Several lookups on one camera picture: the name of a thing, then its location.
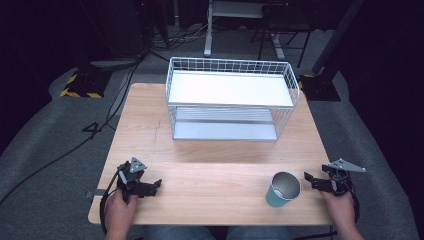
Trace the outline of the person's left leg in jeans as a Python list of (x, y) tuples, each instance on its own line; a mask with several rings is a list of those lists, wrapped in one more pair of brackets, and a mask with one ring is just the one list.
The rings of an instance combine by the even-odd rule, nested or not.
[(206, 227), (158, 225), (144, 227), (144, 240), (216, 240)]

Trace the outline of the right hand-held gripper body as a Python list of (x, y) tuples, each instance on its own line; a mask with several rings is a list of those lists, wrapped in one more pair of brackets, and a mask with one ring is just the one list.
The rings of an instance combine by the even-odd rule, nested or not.
[(329, 179), (324, 181), (323, 191), (332, 193), (335, 196), (341, 196), (353, 189), (350, 173), (365, 173), (366, 168), (357, 166), (343, 159), (338, 159), (327, 165), (323, 165), (322, 171), (329, 176)]

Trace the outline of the teal metal cup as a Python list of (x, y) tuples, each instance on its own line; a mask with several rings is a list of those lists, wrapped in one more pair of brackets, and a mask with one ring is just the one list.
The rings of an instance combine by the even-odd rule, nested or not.
[(298, 198), (300, 194), (300, 181), (291, 173), (278, 172), (272, 178), (265, 199), (269, 206), (279, 208)]

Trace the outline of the person's leg in jeans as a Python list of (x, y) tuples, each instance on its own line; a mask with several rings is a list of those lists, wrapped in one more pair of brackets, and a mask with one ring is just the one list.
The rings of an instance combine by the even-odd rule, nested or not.
[(216, 240), (206, 227), (158, 225), (144, 227), (144, 240)]
[(226, 240), (292, 240), (292, 234), (283, 226), (234, 226)]

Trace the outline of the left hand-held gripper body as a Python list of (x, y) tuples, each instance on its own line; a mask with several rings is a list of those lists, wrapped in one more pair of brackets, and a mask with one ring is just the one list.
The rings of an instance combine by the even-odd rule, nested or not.
[(149, 183), (141, 182), (140, 179), (146, 169), (147, 166), (135, 157), (132, 157), (130, 161), (126, 161), (118, 167), (117, 188), (122, 191), (125, 202), (130, 201), (131, 195), (138, 196), (139, 198), (145, 197), (142, 191), (148, 187)]

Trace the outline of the white desk frame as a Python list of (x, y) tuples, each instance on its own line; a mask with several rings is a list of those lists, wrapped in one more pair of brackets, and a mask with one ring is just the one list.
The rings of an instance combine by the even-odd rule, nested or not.
[(203, 55), (210, 57), (212, 54), (213, 18), (235, 17), (260, 19), (263, 4), (258, 2), (241, 2), (237, 0), (208, 0), (207, 33)]

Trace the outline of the black metal chair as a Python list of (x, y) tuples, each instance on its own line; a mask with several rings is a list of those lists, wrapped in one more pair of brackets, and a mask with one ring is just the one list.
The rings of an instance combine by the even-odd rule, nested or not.
[(261, 7), (261, 19), (250, 40), (253, 42), (257, 34), (260, 34), (260, 47), (257, 59), (260, 60), (264, 48), (265, 36), (276, 38), (280, 34), (289, 34), (291, 38), (281, 46), (275, 46), (275, 49), (282, 50), (285, 46), (293, 49), (290, 43), (299, 34), (305, 34), (305, 40), (300, 50), (300, 57), (297, 67), (301, 66), (307, 44), (310, 39), (312, 27), (303, 10), (303, 7), (296, 0), (269, 0)]

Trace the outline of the person's right leg in jeans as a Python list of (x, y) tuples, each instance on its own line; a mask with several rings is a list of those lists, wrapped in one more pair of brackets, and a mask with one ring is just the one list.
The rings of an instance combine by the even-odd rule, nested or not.
[(292, 234), (283, 226), (234, 226), (226, 240), (292, 240)]

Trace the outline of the black yellow striped stand base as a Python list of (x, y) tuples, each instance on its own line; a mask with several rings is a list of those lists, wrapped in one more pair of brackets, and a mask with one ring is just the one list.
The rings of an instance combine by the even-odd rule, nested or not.
[(61, 91), (60, 96), (101, 99), (104, 97), (111, 76), (112, 73), (109, 71), (100, 71), (90, 75), (86, 72), (75, 70)]

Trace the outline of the grey tape strip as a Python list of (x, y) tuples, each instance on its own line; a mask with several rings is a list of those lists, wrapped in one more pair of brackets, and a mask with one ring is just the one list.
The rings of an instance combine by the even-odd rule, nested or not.
[(86, 191), (85, 198), (86, 199), (94, 199), (95, 197), (102, 197), (106, 193), (105, 189), (95, 189), (93, 191)]

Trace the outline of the person's left hand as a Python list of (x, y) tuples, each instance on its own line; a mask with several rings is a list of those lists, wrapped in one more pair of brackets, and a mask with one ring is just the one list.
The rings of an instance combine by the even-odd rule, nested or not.
[(105, 227), (107, 233), (120, 232), (128, 234), (135, 217), (137, 204), (137, 196), (131, 195), (130, 201), (125, 202), (122, 191), (120, 189), (116, 190), (106, 201)]

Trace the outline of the person's right hand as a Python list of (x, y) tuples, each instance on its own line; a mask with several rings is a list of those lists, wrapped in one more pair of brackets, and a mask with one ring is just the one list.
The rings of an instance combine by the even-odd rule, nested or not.
[(328, 213), (333, 220), (340, 235), (349, 232), (355, 226), (354, 201), (350, 193), (335, 196), (331, 193), (320, 191), (325, 200)]

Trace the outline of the black slanted stand pole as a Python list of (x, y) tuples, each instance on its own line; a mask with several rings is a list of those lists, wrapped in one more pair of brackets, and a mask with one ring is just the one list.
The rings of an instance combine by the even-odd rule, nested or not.
[(340, 43), (344, 33), (354, 20), (364, 1), (365, 0), (353, 0), (350, 4), (332, 37), (312, 67), (312, 72), (314, 74), (320, 74), (329, 65), (330, 58), (336, 51), (337, 45)]

